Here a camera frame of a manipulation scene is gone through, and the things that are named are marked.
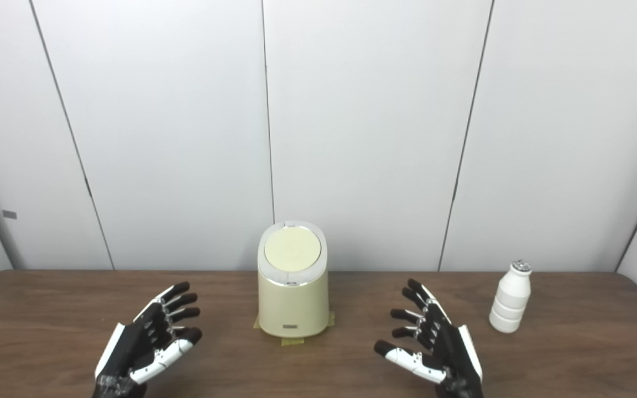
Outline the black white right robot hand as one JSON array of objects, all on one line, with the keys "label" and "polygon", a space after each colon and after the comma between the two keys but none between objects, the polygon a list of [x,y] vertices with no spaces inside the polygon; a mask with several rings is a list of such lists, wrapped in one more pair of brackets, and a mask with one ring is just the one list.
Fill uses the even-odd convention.
[{"label": "black white right robot hand", "polygon": [[437,397],[483,397],[483,370],[467,325],[456,327],[435,295],[409,278],[401,293],[420,312],[392,309],[393,319],[409,322],[392,330],[393,338],[414,338],[425,351],[414,351],[384,340],[374,344],[382,358],[435,386]]}]

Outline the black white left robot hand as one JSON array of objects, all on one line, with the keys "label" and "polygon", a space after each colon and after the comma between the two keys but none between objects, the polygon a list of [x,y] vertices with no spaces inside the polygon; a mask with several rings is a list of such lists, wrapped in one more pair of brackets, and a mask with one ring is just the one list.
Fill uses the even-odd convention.
[{"label": "black white left robot hand", "polygon": [[199,317],[187,281],[159,293],[129,324],[117,323],[95,368],[93,397],[144,397],[148,382],[169,369],[202,338],[179,322]]}]

